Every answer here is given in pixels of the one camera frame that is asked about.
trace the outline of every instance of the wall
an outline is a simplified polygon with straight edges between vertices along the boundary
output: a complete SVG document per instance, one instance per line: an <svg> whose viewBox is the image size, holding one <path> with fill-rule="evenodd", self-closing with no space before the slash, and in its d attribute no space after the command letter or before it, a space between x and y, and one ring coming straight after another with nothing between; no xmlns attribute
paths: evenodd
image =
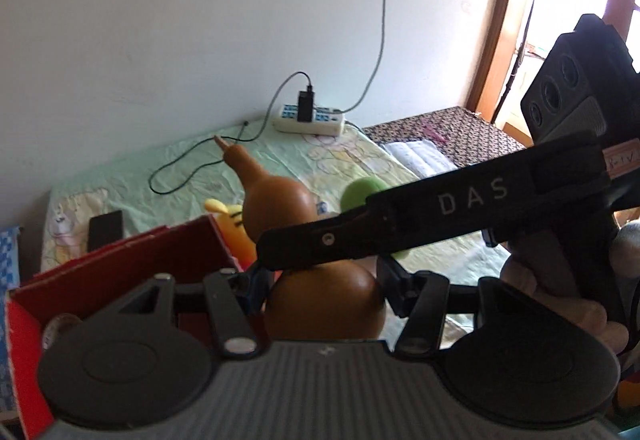
<svg viewBox="0 0 640 440"><path fill-rule="evenodd" d="M294 70L322 104L350 106L376 58L380 1L0 0L0 227L26 225L36 257L53 183L257 118ZM351 119L460 103L490 3L389 0L380 74Z"/></svg>

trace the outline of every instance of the power strip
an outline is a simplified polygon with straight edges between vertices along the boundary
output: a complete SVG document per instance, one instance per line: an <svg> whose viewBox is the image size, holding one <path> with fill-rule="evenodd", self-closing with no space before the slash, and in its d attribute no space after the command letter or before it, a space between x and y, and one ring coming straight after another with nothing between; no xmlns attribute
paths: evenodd
<svg viewBox="0 0 640 440"><path fill-rule="evenodd" d="M298 106L284 105L273 117L273 127L284 133L307 133L338 137L344 128L344 115L334 108L315 107L310 123L298 121Z"/></svg>

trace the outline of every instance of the red box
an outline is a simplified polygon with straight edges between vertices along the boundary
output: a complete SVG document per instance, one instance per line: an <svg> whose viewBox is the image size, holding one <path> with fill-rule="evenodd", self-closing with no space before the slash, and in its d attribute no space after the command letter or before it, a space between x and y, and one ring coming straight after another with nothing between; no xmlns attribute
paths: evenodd
<svg viewBox="0 0 640 440"><path fill-rule="evenodd" d="M204 216L113 243L11 291L6 298L9 364L26 437L36 438L53 422L36 380L41 333L52 318L68 312L85 319L155 273L197 283L222 267L239 269L215 220Z"/></svg>

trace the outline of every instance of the label sticker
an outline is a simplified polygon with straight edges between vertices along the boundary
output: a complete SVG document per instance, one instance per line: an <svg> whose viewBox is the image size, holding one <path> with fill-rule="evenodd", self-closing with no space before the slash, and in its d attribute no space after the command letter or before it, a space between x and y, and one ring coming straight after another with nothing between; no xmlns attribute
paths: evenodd
<svg viewBox="0 0 640 440"><path fill-rule="evenodd" d="M640 167L640 139L631 139L603 150L607 173L611 179L630 173Z"/></svg>

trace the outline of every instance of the cable connector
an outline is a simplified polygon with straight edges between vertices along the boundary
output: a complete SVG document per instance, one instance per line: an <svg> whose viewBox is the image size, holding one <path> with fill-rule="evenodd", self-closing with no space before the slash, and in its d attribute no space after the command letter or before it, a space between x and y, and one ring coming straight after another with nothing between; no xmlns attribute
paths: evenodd
<svg viewBox="0 0 640 440"><path fill-rule="evenodd" d="M314 88L311 83L298 93L298 122L310 123L314 116Z"/></svg>

